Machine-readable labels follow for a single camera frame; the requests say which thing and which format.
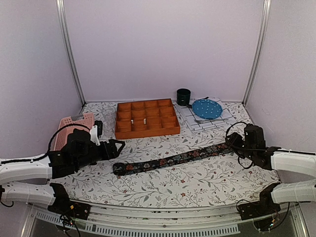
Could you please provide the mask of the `dark floral tie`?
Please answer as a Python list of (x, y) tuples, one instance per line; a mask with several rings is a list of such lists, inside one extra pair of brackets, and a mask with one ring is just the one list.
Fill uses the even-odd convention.
[(113, 174), (116, 176), (125, 176), (197, 161), (204, 158), (221, 156), (231, 152), (232, 149), (226, 143), (220, 143), (157, 160), (136, 163), (118, 162), (113, 164), (112, 170)]

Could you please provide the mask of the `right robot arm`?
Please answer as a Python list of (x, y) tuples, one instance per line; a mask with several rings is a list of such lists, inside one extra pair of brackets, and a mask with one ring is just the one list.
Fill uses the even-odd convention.
[[(249, 159), (253, 166), (265, 170), (290, 171), (311, 177), (316, 176), (316, 154), (286, 150), (281, 147), (267, 147), (263, 129), (246, 124), (244, 135), (226, 130), (225, 143), (242, 159)], [(316, 180), (290, 184), (272, 184), (260, 193), (260, 201), (255, 205), (259, 215), (266, 215), (275, 204), (285, 202), (315, 202)]]

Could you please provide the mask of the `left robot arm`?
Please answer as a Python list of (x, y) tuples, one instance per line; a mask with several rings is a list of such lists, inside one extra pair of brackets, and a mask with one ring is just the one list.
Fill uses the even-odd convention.
[(117, 158), (124, 146), (123, 141), (115, 139), (99, 141), (97, 128), (89, 132), (74, 129), (60, 150), (49, 150), (46, 154), (31, 158), (2, 159), (0, 199), (54, 205), (62, 214), (70, 214), (73, 203), (61, 184), (34, 185), (26, 183), (26, 180), (49, 180), (73, 175), (86, 166)]

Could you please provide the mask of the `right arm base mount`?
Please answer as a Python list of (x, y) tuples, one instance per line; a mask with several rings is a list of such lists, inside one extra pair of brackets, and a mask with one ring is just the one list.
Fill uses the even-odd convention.
[(236, 203), (237, 212), (240, 214), (241, 220), (258, 218), (270, 214), (276, 214), (281, 211), (279, 204), (266, 205), (260, 201), (249, 202), (241, 199)]

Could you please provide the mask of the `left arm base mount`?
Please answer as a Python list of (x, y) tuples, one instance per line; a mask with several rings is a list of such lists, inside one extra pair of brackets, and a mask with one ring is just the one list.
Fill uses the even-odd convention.
[(87, 220), (91, 205), (71, 200), (56, 200), (47, 210), (61, 215), (67, 215), (75, 219)]

